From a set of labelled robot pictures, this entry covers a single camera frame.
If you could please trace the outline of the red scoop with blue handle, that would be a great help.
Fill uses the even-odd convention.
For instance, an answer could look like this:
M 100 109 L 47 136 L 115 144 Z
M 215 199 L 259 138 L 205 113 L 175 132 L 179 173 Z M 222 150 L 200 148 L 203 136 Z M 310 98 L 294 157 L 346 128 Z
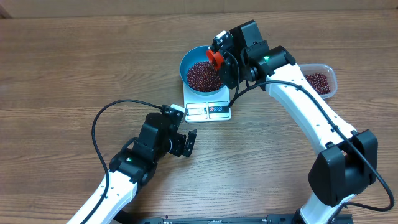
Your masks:
M 220 51 L 214 52 L 211 49 L 206 51 L 206 56 L 215 70 L 220 70 L 224 64 L 224 58 Z

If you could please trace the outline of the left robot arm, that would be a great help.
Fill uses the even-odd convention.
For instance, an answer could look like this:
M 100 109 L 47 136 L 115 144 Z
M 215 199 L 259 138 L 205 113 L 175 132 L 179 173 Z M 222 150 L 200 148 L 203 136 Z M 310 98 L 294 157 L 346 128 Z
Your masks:
M 108 175 L 68 222 L 110 223 L 153 178 L 161 158 L 168 153 L 190 157 L 197 131 L 177 132 L 184 115 L 179 107 L 148 114 L 138 137 L 111 159 Z

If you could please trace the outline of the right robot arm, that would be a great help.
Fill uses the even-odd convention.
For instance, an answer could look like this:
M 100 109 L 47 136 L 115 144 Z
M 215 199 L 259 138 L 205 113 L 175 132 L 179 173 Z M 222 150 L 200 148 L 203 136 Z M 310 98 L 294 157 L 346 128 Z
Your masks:
M 311 87 L 293 56 L 269 48 L 254 20 L 212 41 L 207 57 L 229 89 L 253 82 L 300 126 L 317 156 L 308 181 L 312 195 L 292 223 L 332 223 L 349 201 L 376 181 L 378 141 L 340 118 Z

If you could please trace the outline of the red beans in bowl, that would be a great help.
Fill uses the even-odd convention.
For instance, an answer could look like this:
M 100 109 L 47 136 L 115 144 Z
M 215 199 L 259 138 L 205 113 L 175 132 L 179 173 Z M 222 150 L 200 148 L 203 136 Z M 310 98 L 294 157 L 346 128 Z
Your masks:
M 219 90 L 223 84 L 210 62 L 198 62 L 192 65 L 187 72 L 187 83 L 190 88 L 200 92 Z

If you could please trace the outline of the blue metal bowl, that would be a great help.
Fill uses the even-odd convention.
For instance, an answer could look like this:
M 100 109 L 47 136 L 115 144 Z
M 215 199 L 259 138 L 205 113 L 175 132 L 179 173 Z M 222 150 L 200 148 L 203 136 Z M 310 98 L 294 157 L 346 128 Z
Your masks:
M 188 69 L 192 65 L 194 65 L 195 63 L 198 63 L 198 62 L 209 62 L 209 60 L 206 56 L 207 50 L 208 50 L 208 46 L 199 46 L 199 47 L 195 47 L 195 48 L 191 49 L 184 55 L 182 61 L 180 62 L 180 77 L 181 77 L 184 85 L 189 86 L 187 83 L 187 72 L 188 72 Z

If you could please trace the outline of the white digital kitchen scale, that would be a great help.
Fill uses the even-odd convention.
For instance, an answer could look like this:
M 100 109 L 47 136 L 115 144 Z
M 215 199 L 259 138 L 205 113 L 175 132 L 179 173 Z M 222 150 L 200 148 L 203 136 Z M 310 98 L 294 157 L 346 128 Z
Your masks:
M 213 92 L 197 92 L 183 86 L 183 102 L 187 123 L 227 121 L 231 119 L 229 89 L 226 86 Z

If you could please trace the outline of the red beans in container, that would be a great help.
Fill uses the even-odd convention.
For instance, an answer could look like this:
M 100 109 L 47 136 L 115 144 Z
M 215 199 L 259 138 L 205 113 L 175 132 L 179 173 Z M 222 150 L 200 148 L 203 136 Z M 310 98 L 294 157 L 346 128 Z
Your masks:
M 305 75 L 305 79 L 319 95 L 325 95 L 331 92 L 327 77 L 324 74 L 313 73 Z

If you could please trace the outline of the clear plastic food container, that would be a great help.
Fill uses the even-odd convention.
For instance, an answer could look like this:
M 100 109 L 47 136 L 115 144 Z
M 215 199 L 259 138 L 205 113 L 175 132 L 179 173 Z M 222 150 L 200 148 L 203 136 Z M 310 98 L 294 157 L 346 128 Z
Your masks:
M 331 92 L 329 94 L 320 95 L 323 99 L 331 98 L 337 92 L 338 83 L 336 75 L 330 66 L 325 64 L 303 64 L 300 65 L 300 69 L 304 76 L 313 73 L 322 73 L 327 77 Z

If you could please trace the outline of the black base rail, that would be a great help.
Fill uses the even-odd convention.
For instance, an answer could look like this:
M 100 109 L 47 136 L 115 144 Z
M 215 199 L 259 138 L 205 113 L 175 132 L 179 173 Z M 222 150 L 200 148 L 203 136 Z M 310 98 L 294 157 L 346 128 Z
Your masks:
M 229 218 L 142 218 L 121 211 L 112 220 L 112 223 L 123 224 L 290 224 L 293 223 L 293 214 L 272 214 L 264 217 L 229 217 Z

